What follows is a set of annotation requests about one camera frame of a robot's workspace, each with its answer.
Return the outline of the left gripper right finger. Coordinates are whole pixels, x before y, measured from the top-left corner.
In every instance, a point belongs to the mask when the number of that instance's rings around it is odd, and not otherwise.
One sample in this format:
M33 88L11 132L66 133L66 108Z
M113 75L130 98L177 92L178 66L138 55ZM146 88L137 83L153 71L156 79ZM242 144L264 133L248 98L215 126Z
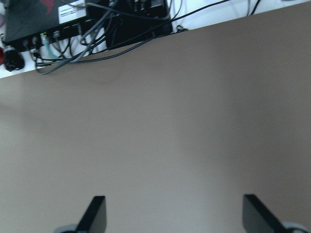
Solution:
M244 194L242 225L247 233L290 233L254 194Z

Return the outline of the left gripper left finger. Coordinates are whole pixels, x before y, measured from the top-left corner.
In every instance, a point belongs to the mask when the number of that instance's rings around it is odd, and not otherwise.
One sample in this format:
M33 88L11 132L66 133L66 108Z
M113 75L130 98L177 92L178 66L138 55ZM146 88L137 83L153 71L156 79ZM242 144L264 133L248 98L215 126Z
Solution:
M75 233L104 233L107 227L105 196L94 196L77 227Z

